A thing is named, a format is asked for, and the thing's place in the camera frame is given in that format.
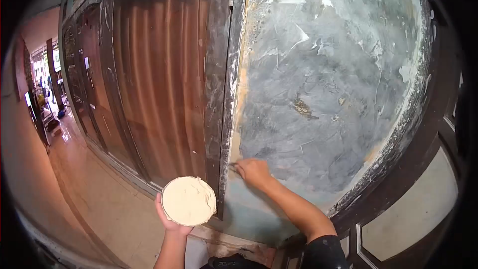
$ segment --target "brown curtain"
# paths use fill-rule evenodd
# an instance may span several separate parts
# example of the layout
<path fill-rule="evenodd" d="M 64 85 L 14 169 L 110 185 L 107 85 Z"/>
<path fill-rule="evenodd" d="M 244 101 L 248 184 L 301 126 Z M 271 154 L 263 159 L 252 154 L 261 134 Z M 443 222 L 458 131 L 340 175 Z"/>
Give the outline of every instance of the brown curtain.
<path fill-rule="evenodd" d="M 207 0 L 115 0 L 115 67 L 123 109 L 153 182 L 206 178 Z"/>

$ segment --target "person in background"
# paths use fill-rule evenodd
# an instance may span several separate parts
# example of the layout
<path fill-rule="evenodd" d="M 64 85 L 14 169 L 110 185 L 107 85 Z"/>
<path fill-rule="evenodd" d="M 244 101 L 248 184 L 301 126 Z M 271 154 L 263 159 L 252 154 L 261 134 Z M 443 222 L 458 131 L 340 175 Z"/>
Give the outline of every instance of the person in background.
<path fill-rule="evenodd" d="M 53 104 L 55 104 L 55 94 L 53 93 L 52 77 L 48 76 L 47 80 L 48 80 L 48 89 L 50 90 L 50 92 L 52 94 L 52 102 L 53 102 Z"/>
<path fill-rule="evenodd" d="M 301 269 L 349 268 L 332 222 L 316 206 L 272 177 L 266 161 L 245 159 L 238 161 L 235 168 L 249 186 L 269 196 L 307 237 Z M 166 218 L 160 194 L 156 196 L 155 204 L 166 232 L 154 269 L 184 269 L 186 239 L 193 228 L 176 224 Z M 236 254 L 227 258 L 210 258 L 208 264 L 201 269 L 215 268 L 264 269 L 266 266 Z"/>

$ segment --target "floor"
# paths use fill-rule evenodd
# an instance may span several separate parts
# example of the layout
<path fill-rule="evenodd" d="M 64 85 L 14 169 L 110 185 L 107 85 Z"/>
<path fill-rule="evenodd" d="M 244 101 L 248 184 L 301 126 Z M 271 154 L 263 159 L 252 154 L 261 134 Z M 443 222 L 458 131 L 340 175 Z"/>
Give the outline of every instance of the floor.
<path fill-rule="evenodd" d="M 62 133 L 53 140 L 49 157 L 73 213 L 113 262 L 152 268 L 164 237 L 152 197 L 126 182 L 87 147 L 69 107 L 60 125 Z M 195 228 L 190 238 L 186 256 L 190 268 L 199 268 L 208 256 L 235 252 L 270 266 L 275 253 L 264 244 L 203 226 Z"/>

